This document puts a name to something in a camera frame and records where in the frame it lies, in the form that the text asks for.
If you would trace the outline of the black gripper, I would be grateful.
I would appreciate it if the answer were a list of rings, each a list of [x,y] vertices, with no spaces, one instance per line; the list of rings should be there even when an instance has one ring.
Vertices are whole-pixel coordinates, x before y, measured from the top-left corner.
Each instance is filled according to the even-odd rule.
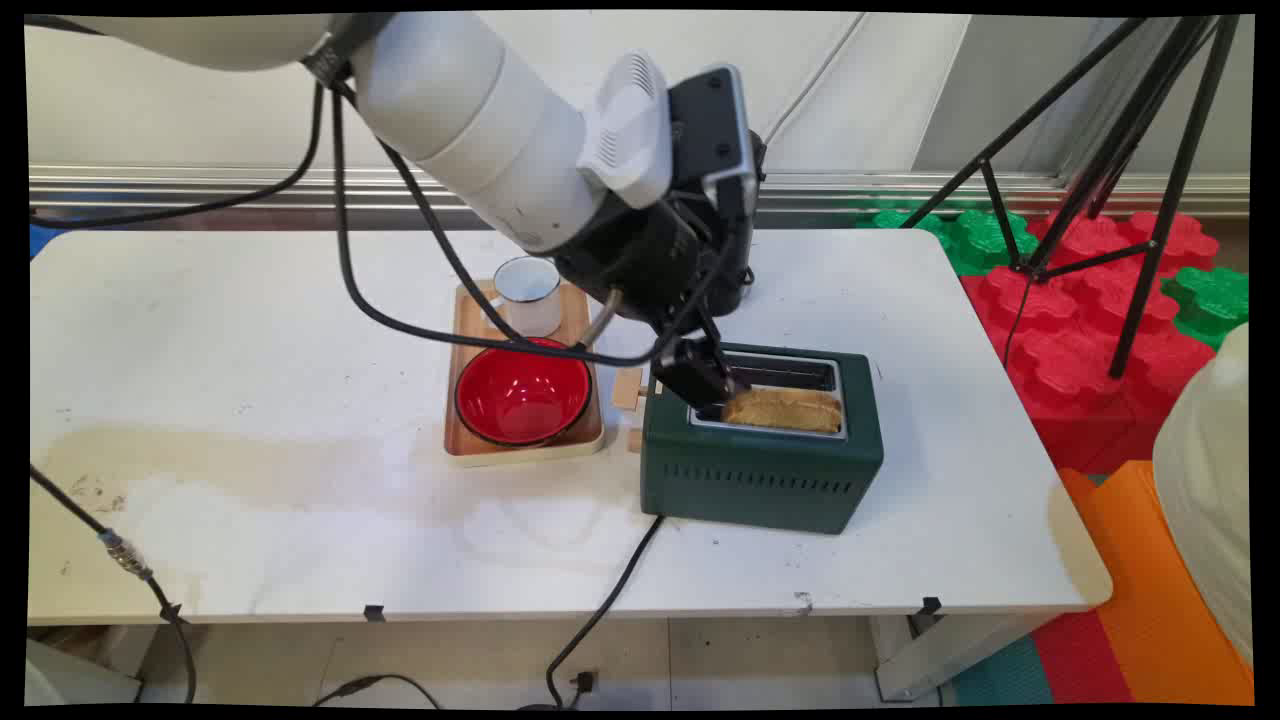
[[[553,255],[557,270],[599,302],[622,293],[617,313],[662,334],[703,277],[726,254],[700,307],[678,338],[652,361],[652,374],[692,409],[723,405],[751,388],[724,355],[714,318],[727,316],[749,284],[749,228],[733,231],[709,199],[664,199],[644,210],[607,199],[600,211]]]

